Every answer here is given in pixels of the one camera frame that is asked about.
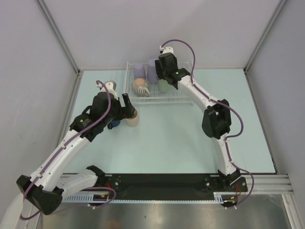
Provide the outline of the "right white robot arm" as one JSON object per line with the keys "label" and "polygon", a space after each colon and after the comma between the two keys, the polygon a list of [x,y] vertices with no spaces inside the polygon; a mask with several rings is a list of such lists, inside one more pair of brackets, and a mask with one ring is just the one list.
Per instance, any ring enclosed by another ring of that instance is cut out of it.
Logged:
{"label": "right white robot arm", "polygon": [[224,191],[232,191],[241,175],[240,170],[233,165],[227,140],[232,124],[228,101],[216,100],[208,94],[185,68],[178,68],[177,58],[171,52],[161,53],[155,61],[155,67],[159,79],[184,92],[203,112],[202,130],[206,136],[214,138],[220,147],[219,184],[216,186]]}

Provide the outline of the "dark blue ceramic mug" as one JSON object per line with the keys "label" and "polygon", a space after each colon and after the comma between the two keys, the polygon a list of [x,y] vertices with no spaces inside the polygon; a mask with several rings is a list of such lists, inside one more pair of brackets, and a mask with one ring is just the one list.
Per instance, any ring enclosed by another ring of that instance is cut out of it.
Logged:
{"label": "dark blue ceramic mug", "polygon": [[107,124],[107,128],[109,130],[111,130],[111,129],[117,127],[120,123],[121,123],[120,120],[112,120],[109,124]]}

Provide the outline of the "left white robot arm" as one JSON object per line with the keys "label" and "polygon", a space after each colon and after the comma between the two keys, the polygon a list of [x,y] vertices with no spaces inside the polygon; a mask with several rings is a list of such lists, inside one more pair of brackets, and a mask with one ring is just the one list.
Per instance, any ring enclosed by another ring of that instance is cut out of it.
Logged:
{"label": "left white robot arm", "polygon": [[21,175],[17,179],[17,186],[25,198],[41,213],[51,214],[63,199],[81,190],[93,188],[99,191],[107,187],[105,173],[96,166],[87,167],[67,182],[60,181],[60,178],[78,153],[112,121],[133,117],[135,108],[128,94],[122,94],[122,98],[125,106],[121,106],[120,99],[113,94],[99,92],[92,105],[75,117],[62,142],[49,158],[30,176]]}

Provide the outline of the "green plastic cup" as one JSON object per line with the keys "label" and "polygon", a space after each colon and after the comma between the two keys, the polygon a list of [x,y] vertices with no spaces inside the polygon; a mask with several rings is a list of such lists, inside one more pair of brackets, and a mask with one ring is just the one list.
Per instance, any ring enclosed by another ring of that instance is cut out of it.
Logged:
{"label": "green plastic cup", "polygon": [[163,79],[158,81],[158,88],[161,93],[165,93],[171,90],[171,86],[167,83],[166,80]]}

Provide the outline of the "beige plastic cup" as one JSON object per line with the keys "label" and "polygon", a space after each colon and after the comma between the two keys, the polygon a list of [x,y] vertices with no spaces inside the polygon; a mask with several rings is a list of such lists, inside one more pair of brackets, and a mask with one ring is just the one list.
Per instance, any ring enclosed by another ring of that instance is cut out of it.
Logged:
{"label": "beige plastic cup", "polygon": [[136,127],[139,123],[139,113],[135,109],[133,116],[131,118],[126,118],[126,123],[130,127]]}

